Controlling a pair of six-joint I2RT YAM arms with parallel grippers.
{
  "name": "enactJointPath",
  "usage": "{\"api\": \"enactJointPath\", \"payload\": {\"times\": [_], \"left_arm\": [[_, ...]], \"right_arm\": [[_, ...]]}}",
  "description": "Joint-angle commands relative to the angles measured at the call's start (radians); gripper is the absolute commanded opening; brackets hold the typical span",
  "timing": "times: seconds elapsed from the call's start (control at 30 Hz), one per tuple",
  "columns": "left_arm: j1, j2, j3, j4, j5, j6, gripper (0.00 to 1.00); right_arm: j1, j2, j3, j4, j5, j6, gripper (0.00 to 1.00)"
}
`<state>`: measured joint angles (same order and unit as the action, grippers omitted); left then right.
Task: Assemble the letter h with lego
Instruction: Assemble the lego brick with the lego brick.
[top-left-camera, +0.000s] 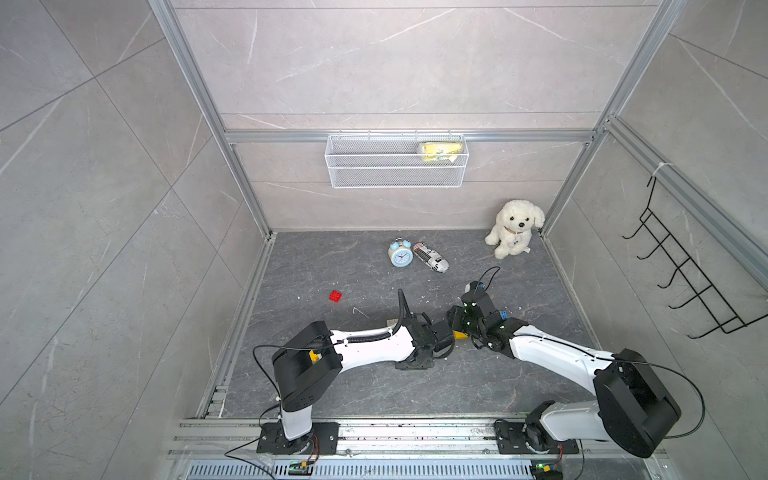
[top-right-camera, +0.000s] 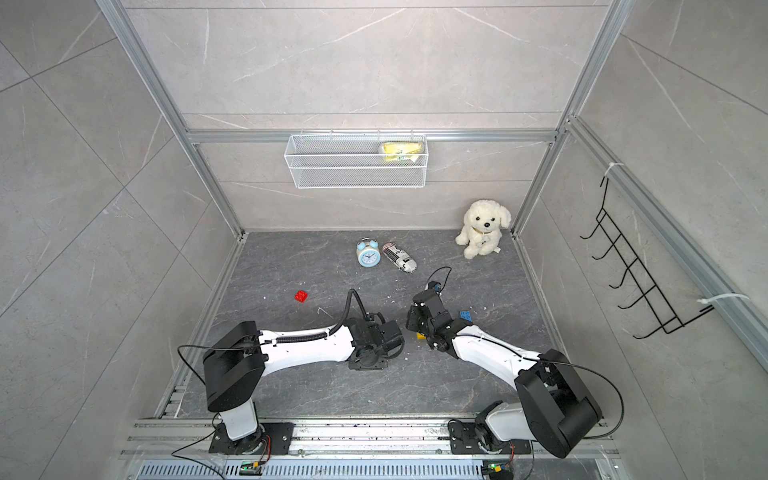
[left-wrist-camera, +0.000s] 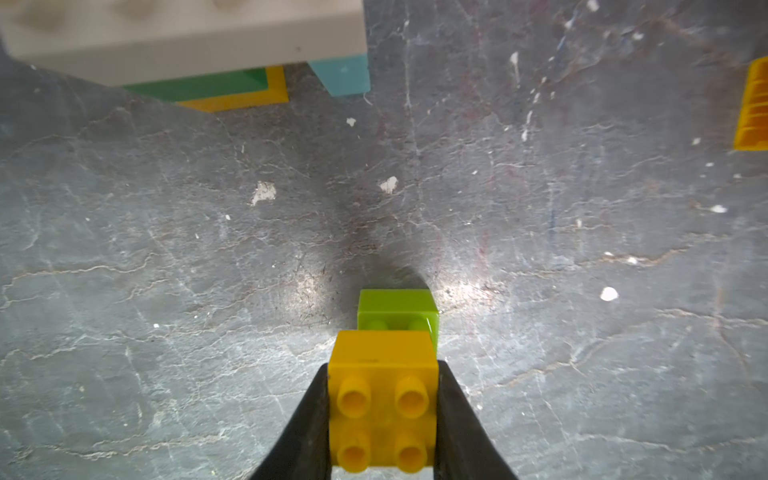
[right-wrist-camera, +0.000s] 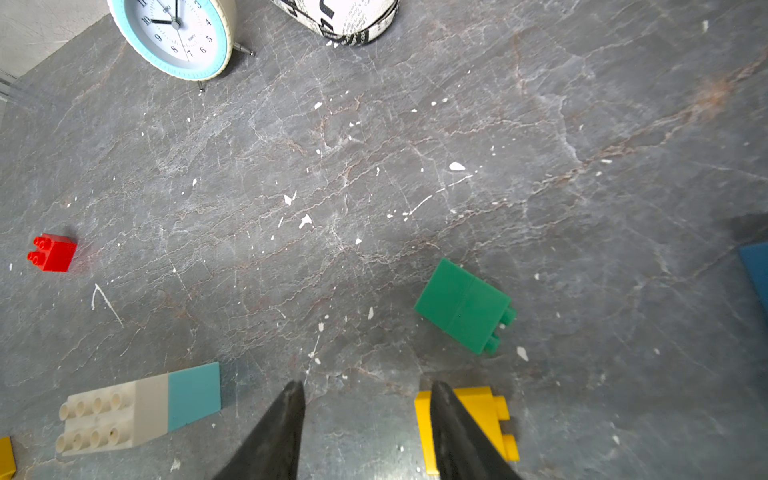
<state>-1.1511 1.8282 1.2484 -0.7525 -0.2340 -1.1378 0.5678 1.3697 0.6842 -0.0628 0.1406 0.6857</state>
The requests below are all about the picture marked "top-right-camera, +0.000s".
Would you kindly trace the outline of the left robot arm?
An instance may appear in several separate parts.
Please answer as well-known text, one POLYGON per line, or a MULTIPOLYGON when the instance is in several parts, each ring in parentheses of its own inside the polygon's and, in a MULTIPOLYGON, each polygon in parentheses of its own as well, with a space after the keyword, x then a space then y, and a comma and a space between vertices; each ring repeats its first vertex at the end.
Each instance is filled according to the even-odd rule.
POLYGON ((244 321, 211 346, 183 344, 177 353, 189 369, 193 365, 182 351, 203 353, 203 371, 192 373, 206 389, 208 411, 219 419, 214 435, 237 443, 265 435, 253 402, 263 377, 326 362, 346 363, 351 370, 381 370, 404 346, 397 323, 379 312, 368 312, 358 292, 351 289, 340 320, 329 327, 277 332, 244 321))

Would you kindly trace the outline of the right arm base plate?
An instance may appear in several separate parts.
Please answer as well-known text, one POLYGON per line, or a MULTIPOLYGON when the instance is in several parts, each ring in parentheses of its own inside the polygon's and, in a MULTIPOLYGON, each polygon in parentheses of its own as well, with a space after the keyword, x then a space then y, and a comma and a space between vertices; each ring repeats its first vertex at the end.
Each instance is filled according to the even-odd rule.
POLYGON ((496 441, 481 431, 474 422, 449 419, 447 422, 451 453, 454 455, 527 455, 533 452, 527 440, 496 441))

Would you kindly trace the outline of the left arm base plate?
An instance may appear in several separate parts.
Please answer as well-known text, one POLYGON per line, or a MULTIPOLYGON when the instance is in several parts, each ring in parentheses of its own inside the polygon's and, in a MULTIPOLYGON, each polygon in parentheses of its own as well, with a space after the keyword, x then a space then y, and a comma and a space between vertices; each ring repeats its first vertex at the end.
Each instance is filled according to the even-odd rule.
POLYGON ((239 440, 231 440, 227 427, 220 423, 215 427, 208 452, 222 455, 257 455, 267 452, 271 455, 287 455, 293 437, 295 424, 290 422, 268 422, 260 424, 257 431, 239 440))

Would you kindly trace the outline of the red lego brick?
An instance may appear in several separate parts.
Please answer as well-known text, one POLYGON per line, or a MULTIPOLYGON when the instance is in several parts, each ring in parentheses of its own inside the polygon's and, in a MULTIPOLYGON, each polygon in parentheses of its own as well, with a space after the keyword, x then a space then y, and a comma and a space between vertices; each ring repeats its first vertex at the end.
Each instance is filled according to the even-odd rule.
POLYGON ((309 297, 308 293, 303 290, 297 291, 296 294, 294 295, 295 300, 300 303, 305 302, 308 299, 308 297, 309 297))

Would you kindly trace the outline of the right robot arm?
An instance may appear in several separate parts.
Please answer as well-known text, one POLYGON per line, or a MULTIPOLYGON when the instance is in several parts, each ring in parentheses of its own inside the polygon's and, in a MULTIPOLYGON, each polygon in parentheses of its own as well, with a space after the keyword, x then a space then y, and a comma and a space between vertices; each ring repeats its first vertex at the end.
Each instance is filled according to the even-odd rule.
POLYGON ((565 458, 580 441, 609 437, 624 421, 626 407, 619 395, 616 425, 606 433, 591 434, 604 415, 579 372, 607 380, 605 375, 571 363, 558 350, 525 350, 466 319, 452 317, 432 288, 413 297, 406 328, 425 337, 432 349, 490 372, 518 396, 517 403, 492 403, 473 422, 450 419, 447 428, 454 454, 501 454, 520 442, 536 442, 549 454, 565 458))

